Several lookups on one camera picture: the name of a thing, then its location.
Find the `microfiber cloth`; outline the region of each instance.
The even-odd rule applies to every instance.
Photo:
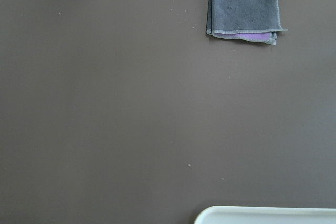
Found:
[[[281,27],[278,0],[209,0],[206,32],[223,39],[275,45]]]

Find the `gray surface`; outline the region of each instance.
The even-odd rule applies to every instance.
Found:
[[[334,0],[280,0],[275,47],[207,0],[0,1],[0,223],[336,208]]]

